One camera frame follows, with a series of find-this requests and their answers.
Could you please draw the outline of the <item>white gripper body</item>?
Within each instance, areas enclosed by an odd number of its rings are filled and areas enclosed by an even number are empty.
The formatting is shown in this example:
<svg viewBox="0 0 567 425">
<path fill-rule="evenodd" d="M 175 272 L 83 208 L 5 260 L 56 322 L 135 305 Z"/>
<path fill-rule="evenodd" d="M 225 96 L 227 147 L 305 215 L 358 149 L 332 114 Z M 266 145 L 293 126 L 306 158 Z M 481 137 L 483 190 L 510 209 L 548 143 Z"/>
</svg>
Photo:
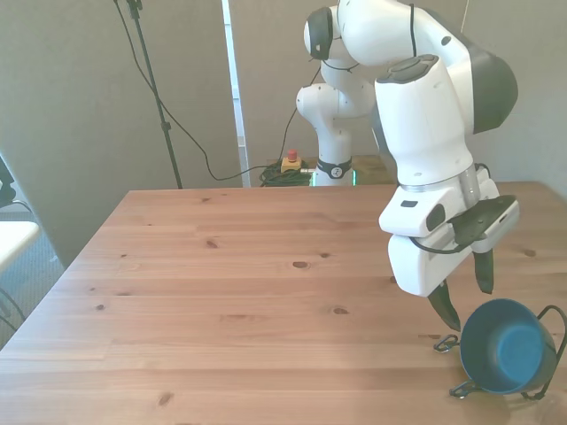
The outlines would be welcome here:
<svg viewBox="0 0 567 425">
<path fill-rule="evenodd" d="M 406 236 L 392 236 L 388 243 L 397 284 L 418 297 L 428 297 L 471 253 L 467 247 L 451 255 L 435 254 L 415 246 Z"/>
</svg>

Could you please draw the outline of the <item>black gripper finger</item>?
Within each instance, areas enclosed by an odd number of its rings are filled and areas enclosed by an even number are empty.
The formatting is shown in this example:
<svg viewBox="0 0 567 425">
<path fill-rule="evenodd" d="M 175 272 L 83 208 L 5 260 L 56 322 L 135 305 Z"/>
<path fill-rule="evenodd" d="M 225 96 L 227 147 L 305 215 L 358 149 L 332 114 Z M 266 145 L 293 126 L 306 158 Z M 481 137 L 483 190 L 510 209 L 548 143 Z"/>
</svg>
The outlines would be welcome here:
<svg viewBox="0 0 567 425">
<path fill-rule="evenodd" d="M 487 252 L 474 252 L 474 266 L 476 282 L 485 294 L 492 294 L 494 287 L 494 259 L 493 250 Z"/>
<path fill-rule="evenodd" d="M 450 299 L 447 281 L 443 281 L 429 296 L 432 308 L 452 330 L 461 331 L 461 321 Z"/>
</svg>

